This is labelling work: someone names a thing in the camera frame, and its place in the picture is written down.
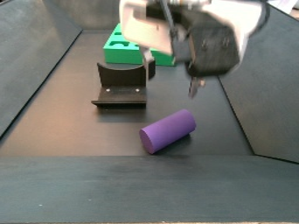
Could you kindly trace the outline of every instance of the purple foam cylinder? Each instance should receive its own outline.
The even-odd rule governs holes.
[[[187,109],[182,109],[160,121],[142,128],[139,136],[147,151],[154,154],[195,131],[195,128],[196,123],[192,113]]]

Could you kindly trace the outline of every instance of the gray panel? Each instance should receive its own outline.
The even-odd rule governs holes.
[[[299,165],[262,157],[1,157],[0,221],[299,221]]]
[[[111,30],[119,23],[119,0],[52,0],[84,30]]]
[[[271,10],[238,71],[222,77],[258,155],[299,162],[299,23]]]
[[[80,34],[51,1],[0,6],[0,136]]]
[[[148,82],[147,108],[98,109],[91,104],[99,98],[98,62],[104,63],[102,47],[110,33],[80,34],[3,139],[0,155],[147,155],[139,130],[180,109],[192,112],[198,129],[160,154],[251,155],[219,80],[208,79],[191,100],[184,66],[156,68],[156,77]]]

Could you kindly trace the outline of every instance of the black plastic stand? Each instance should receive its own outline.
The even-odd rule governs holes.
[[[139,66],[132,69],[112,69],[98,63],[102,83],[99,97],[92,103],[106,105],[146,105],[146,81],[155,75],[155,62],[148,68]]]

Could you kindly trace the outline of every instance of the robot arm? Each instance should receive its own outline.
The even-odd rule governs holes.
[[[202,77],[226,74],[239,65],[263,9],[256,2],[207,1],[122,0],[119,6],[124,37],[143,52],[152,47],[184,62],[191,97]]]

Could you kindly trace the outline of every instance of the green block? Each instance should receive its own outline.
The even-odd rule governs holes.
[[[107,40],[103,47],[107,63],[126,63],[126,64],[143,64],[143,57],[139,52],[139,46],[136,43],[126,40],[122,35],[120,24]],[[151,49],[155,64],[158,66],[174,66],[174,57]]]

